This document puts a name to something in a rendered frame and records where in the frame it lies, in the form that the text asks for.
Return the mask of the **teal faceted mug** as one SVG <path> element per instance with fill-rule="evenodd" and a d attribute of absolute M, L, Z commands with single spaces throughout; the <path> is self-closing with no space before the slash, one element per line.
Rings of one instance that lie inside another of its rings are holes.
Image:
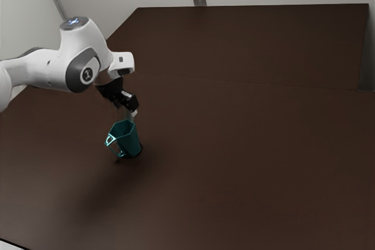
<path fill-rule="evenodd" d="M 119 159 L 139 155 L 142 145 L 136 124 L 129 119 L 114 123 L 105 139 L 105 146 Z"/>

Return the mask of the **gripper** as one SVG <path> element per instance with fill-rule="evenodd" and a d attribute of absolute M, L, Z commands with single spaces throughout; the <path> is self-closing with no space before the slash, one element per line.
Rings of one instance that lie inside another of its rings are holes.
<path fill-rule="evenodd" d="M 103 98 L 109 100 L 116 109 L 125 107 L 128 110 L 128 119 L 133 121 L 137 115 L 139 102 L 135 94 L 127 92 L 123 89 L 123 78 L 119 77 L 115 80 L 98 85 L 97 90 Z"/>

